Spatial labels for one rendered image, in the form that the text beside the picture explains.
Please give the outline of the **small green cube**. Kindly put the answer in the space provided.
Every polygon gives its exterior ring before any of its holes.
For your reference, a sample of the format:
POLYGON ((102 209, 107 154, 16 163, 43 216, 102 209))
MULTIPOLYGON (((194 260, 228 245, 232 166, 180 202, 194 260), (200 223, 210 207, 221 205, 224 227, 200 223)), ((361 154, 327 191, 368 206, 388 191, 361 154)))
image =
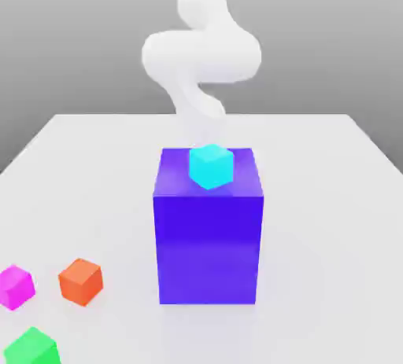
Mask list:
POLYGON ((6 364, 61 364, 56 341, 35 327, 12 342, 4 357, 6 364))

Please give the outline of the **small orange cube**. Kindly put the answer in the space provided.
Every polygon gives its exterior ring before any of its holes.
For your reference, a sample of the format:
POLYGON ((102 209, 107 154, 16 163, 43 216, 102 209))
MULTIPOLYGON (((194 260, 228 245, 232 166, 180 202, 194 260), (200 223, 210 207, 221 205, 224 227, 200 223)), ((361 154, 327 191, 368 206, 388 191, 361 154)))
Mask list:
POLYGON ((103 289, 99 265, 78 258, 58 275, 62 296, 85 307, 103 289))

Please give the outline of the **small magenta cube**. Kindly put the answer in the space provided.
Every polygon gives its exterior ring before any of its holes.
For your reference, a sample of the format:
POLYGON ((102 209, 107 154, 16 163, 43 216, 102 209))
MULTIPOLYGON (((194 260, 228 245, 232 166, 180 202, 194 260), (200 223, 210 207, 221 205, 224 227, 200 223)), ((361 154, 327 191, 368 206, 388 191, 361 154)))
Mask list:
POLYGON ((0 273, 0 305, 14 311, 35 295, 32 275, 11 265, 0 273))

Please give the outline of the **small cyan cube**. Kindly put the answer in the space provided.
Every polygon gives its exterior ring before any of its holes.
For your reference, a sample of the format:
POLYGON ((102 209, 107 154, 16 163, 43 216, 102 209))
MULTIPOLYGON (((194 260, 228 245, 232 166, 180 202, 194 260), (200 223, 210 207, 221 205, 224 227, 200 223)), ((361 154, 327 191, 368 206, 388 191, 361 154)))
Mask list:
POLYGON ((233 182, 232 151, 210 144, 192 148, 189 152, 189 176, 203 189, 215 189, 233 182))

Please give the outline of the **large purple box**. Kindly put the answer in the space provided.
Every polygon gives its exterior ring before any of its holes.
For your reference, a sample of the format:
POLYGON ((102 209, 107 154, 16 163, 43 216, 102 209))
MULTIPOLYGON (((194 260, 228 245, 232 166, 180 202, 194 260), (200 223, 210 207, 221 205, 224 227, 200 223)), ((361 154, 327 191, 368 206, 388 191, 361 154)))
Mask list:
POLYGON ((233 149, 234 179, 207 190, 188 149, 161 152, 153 216, 162 304, 253 304, 264 193, 251 149, 233 149))

